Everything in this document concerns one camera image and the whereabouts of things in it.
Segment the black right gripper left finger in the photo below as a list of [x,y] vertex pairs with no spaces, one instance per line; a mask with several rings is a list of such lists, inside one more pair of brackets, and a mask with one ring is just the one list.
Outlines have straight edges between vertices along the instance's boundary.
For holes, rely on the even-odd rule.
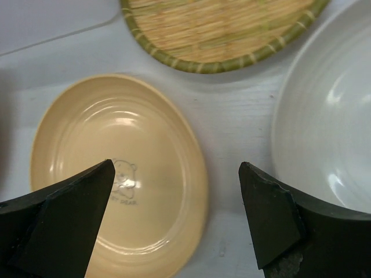
[[1,202],[1,277],[84,277],[114,176],[107,159]]

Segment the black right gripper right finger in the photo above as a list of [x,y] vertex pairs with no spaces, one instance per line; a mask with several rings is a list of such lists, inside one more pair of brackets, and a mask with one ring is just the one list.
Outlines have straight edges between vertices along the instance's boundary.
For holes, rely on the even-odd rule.
[[370,214],[313,197],[248,162],[238,173],[265,277],[370,276]]

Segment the yellow plastic plate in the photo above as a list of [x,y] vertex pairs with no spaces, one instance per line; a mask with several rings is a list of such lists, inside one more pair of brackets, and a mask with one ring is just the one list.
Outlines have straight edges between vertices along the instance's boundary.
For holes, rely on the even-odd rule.
[[123,74],[78,81],[56,98],[32,146],[38,190],[109,159],[115,175],[87,277],[172,277],[205,227],[208,174],[180,111]]

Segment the round green-rimmed woven tray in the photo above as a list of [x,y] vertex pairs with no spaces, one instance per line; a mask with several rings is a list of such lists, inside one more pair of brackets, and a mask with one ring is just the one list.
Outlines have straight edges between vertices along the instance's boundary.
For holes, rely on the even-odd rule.
[[122,1],[136,42],[179,71],[216,74],[248,67],[304,33],[328,1]]

